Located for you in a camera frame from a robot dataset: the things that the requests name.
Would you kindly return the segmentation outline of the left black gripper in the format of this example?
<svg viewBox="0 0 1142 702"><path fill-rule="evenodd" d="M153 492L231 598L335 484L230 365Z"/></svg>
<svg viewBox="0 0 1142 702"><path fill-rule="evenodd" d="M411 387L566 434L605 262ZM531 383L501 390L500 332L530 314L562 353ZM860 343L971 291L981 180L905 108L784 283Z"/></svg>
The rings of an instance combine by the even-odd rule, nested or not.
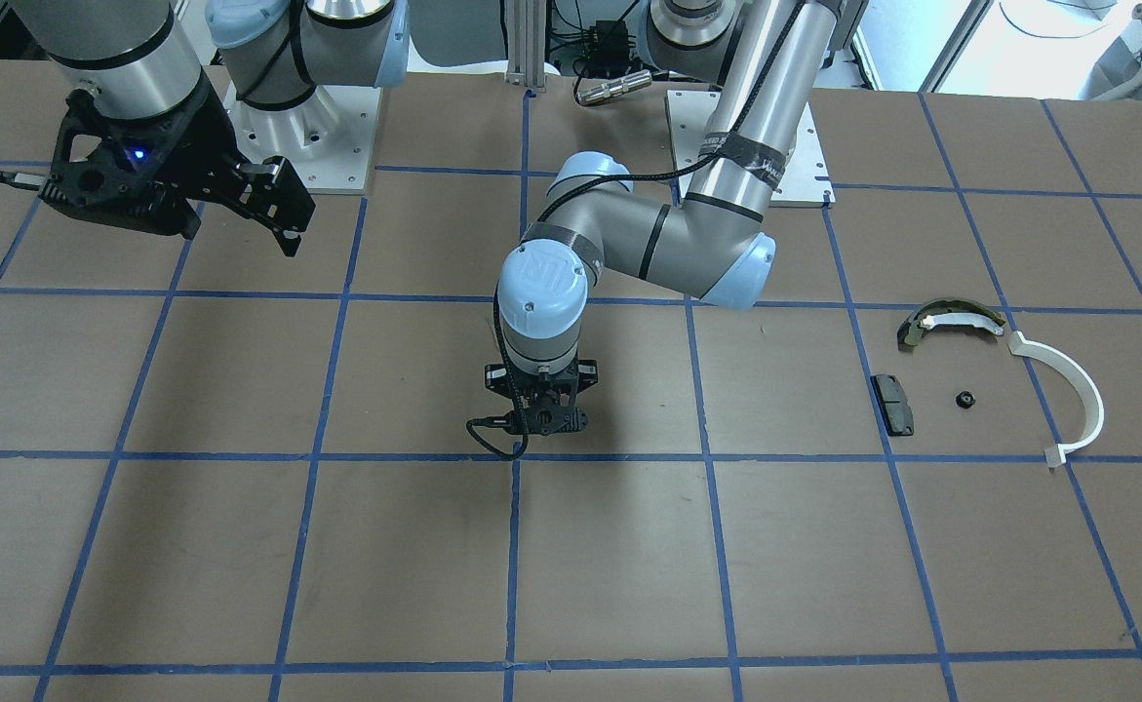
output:
<svg viewBox="0 0 1142 702"><path fill-rule="evenodd" d="M597 381L598 368L594 360L571 360L566 368L554 374L542 372L531 376L518 370L514 387L522 400L526 401L526 408L512 409L504 415L486 417L485 426L502 428L510 435L521 435L523 430L520 418L524 417L530 434L549 436L584 431L589 417L584 409L576 408L576 394L587 390Z"/></svg>

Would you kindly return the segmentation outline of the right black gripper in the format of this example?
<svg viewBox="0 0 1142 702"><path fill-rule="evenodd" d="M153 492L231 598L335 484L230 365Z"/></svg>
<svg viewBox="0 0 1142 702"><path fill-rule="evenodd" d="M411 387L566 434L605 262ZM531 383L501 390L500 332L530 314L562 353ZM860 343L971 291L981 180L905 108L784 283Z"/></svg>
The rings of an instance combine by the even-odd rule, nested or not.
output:
<svg viewBox="0 0 1142 702"><path fill-rule="evenodd" d="M45 204L83 221L191 240L200 226L191 201L218 203L262 223L286 256L297 253L315 200L286 158L251 163L241 154L208 76L161 116L103 116L85 86L66 103L39 192Z"/></svg>

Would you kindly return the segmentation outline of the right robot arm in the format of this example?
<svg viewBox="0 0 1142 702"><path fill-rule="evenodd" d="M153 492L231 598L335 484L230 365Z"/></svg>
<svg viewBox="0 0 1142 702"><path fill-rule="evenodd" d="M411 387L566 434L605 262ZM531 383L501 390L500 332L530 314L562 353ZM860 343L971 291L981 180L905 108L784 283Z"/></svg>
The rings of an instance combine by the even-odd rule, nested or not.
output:
<svg viewBox="0 0 1142 702"><path fill-rule="evenodd" d="M80 221L192 239L215 203L301 245L315 200L303 166L355 152L330 88L397 86L409 66L405 1L210 1L206 25L233 107L169 1L15 1L74 86L48 174L0 172Z"/></svg>

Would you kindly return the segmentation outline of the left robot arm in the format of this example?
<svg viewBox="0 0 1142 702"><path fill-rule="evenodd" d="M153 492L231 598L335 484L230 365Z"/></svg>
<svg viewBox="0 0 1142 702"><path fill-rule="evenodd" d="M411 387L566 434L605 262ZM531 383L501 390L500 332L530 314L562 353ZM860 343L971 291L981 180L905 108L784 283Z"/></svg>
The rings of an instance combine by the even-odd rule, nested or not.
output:
<svg viewBox="0 0 1142 702"><path fill-rule="evenodd" d="M775 241L763 229L793 154L817 71L839 23L838 1L648 1L641 53L652 65L721 89L689 166L681 203L636 192L637 175L596 151L558 170L542 213L504 259L494 289L496 347L486 388L504 415L469 434L526 437L582 430L576 395L597 379L578 354L585 307L602 271L709 305L758 301Z"/></svg>

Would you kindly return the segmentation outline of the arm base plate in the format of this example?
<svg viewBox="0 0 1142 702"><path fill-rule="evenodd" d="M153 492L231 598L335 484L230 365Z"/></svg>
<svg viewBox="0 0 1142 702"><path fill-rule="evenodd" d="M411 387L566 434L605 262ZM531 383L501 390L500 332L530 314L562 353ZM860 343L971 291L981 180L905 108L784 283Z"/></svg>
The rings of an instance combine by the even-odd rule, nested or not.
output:
<svg viewBox="0 0 1142 702"><path fill-rule="evenodd" d="M228 84L223 106L247 159L284 156L312 194L349 195L365 191L380 98L380 88L317 86L301 105L264 111L238 100Z"/></svg>
<svg viewBox="0 0 1142 702"><path fill-rule="evenodd" d="M707 134L709 116L717 108L719 92L668 90L667 116L670 126L670 150L677 168L695 163L700 143ZM804 106L793 152L786 163L785 177L772 192L772 208L821 208L837 201L833 178L826 169L825 152L811 108Z"/></svg>

